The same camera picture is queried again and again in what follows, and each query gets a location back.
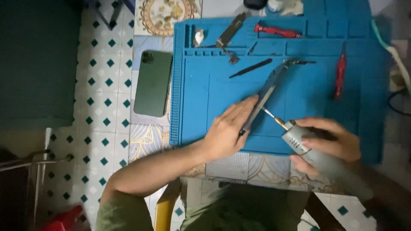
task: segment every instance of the person's left hand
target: person's left hand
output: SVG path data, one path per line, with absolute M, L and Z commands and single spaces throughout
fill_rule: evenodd
M 231 105 L 214 119 L 206 136 L 200 140 L 201 148 L 210 161 L 230 157 L 244 147 L 249 131 L 240 137 L 238 134 L 257 101 L 258 95 L 250 96 Z

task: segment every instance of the red object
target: red object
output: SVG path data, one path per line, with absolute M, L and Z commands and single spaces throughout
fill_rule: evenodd
M 265 32 L 268 34 L 280 35 L 284 38 L 300 38 L 301 33 L 298 33 L 294 30 L 284 30 L 278 27 L 263 27 L 260 24 L 256 24 L 254 27 L 254 32 Z
M 341 55 L 337 62 L 337 78 L 335 80 L 334 99 L 341 99 L 342 87 L 344 85 L 345 69 L 347 68 L 347 58 L 345 51 L 345 42 L 342 44 Z
M 76 218 L 83 211 L 81 206 L 74 207 L 69 212 L 57 214 L 42 231 L 72 231 Z

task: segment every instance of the blue silicone repair mat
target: blue silicone repair mat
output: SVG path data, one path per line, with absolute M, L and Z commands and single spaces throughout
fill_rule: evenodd
M 360 137 L 365 163 L 380 161 L 389 56 L 371 29 L 368 3 L 325 1 L 348 5 L 318 6 L 304 2 L 304 16 L 247 18 L 227 48 L 240 59 L 234 65 L 221 49 L 194 48 L 192 43 L 195 30 L 204 29 L 201 45 L 214 45 L 233 18 L 190 19 L 175 24 L 170 144 L 187 145 L 204 137 L 213 119 L 230 104 L 257 93 L 283 60 L 297 58 L 317 63 L 292 66 L 265 107 L 284 120 L 305 116 L 335 119 Z M 255 33 L 256 23 L 297 30 L 304 37 L 285 39 Z M 348 65 L 342 98 L 334 101 L 336 63 L 344 41 Z M 267 58 L 272 59 L 270 64 L 229 79 Z M 244 152 L 291 153 L 281 139 L 283 128 L 265 112 L 258 114 L 251 131 Z

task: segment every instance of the black cable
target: black cable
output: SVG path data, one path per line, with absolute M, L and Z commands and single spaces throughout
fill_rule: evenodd
M 400 115 L 402 115 L 402 116 L 410 116 L 410 117 L 411 117 L 411 113 L 407 113 L 407 112 L 400 111 L 400 110 L 394 108 L 394 107 L 391 105 L 391 99 L 394 98 L 396 95 L 402 94 L 402 93 L 404 93 L 404 92 L 407 92 L 407 89 L 406 89 L 406 88 L 391 93 L 390 96 L 388 97 L 387 104 L 388 104 L 388 107 L 389 107 L 391 110 L 395 111 L 396 113 L 398 113 L 398 114 L 400 114 Z

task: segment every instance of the person's arm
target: person's arm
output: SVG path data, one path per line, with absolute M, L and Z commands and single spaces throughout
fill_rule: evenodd
M 329 119 L 304 118 L 296 120 L 296 122 L 303 127 L 316 127 L 327 130 L 337 138 L 336 141 L 310 138 L 303 139 L 302 143 L 307 148 L 319 150 L 345 160 L 352 171 L 357 173 L 373 189 L 374 198 L 362 201 L 362 204 L 367 212 L 377 220 L 377 230 L 411 230 L 409 221 L 410 192 L 359 163 L 361 152 L 360 141 L 357 136 Z M 299 171 L 313 176 L 319 174 L 302 157 L 291 155 L 290 159 Z
M 230 157 L 244 147 L 248 133 L 238 136 L 258 96 L 231 105 L 217 116 L 207 135 L 186 147 L 148 156 L 115 172 L 107 182 L 100 206 L 118 193 L 145 197 L 197 165 Z

